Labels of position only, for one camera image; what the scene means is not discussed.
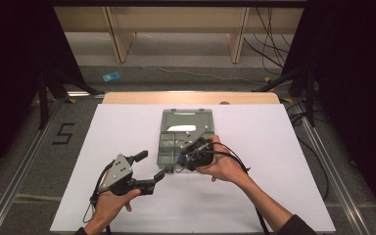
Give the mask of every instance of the person's right hand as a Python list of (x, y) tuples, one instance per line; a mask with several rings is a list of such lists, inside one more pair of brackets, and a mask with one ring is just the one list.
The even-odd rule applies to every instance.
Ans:
[[(214, 135), (209, 139), (213, 142), (213, 149), (215, 151), (230, 154), (230, 151), (220, 144), (217, 135)], [(235, 160), (221, 154), (214, 154), (212, 163), (206, 166), (197, 167), (197, 171), (202, 174), (210, 174), (212, 176), (212, 182), (220, 179), (235, 184), (237, 184), (242, 177), (247, 175)]]

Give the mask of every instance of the black device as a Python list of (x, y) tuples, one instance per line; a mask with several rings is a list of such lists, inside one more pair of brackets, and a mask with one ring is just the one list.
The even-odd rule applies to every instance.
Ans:
[(110, 190), (112, 193), (121, 196), (132, 189), (140, 189), (140, 195), (154, 194), (156, 183), (165, 177), (164, 169), (158, 172), (153, 179), (137, 180), (132, 178), (133, 169), (131, 166), (134, 162), (138, 163), (146, 157), (148, 157), (148, 151), (146, 150), (131, 157), (119, 154), (113, 162), (106, 166), (105, 172), (108, 169), (109, 172), (106, 174), (105, 182), (100, 186), (100, 183), (96, 186), (98, 187), (98, 193)]
[(212, 141), (200, 137), (194, 144), (181, 152), (176, 163), (194, 171), (198, 166), (210, 165), (212, 163), (212, 151)]

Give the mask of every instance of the hand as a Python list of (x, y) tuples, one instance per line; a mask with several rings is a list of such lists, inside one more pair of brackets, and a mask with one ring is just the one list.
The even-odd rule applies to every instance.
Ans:
[(140, 193), (139, 189), (134, 189), (123, 196), (117, 196), (111, 191), (100, 194), (96, 204), (96, 211), (85, 226), (84, 231), (88, 235), (102, 233), (103, 229), (115, 219), (121, 208), (126, 207), (128, 212), (132, 211), (130, 201)]
[[(218, 144), (220, 143), (220, 140), (217, 135), (214, 135), (209, 139), (214, 143), (213, 149), (215, 151), (230, 154), (230, 151), (228, 151), (227, 148)], [(221, 154), (214, 154), (212, 163), (207, 166), (197, 167), (197, 171), (202, 174), (210, 174), (212, 176), (212, 182), (220, 179), (237, 184), (242, 177), (247, 176), (235, 160)]]

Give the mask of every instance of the wrist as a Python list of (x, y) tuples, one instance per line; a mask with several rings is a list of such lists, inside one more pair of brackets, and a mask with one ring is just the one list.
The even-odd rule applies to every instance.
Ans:
[(93, 217), (84, 227), (84, 231), (87, 233), (87, 235), (99, 235), (105, 228), (106, 226), (101, 219)]
[(255, 183), (253, 179), (244, 171), (234, 174), (231, 182), (240, 188), (243, 188), (245, 185), (248, 185), (250, 183)]

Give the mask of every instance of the sleeve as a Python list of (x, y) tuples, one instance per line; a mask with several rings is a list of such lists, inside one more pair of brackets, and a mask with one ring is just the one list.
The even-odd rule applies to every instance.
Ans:
[(277, 233), (278, 235), (316, 235), (300, 217), (293, 215)]
[(87, 233), (84, 231), (84, 228), (83, 227), (80, 227), (80, 229), (78, 229), (74, 235), (87, 235)]

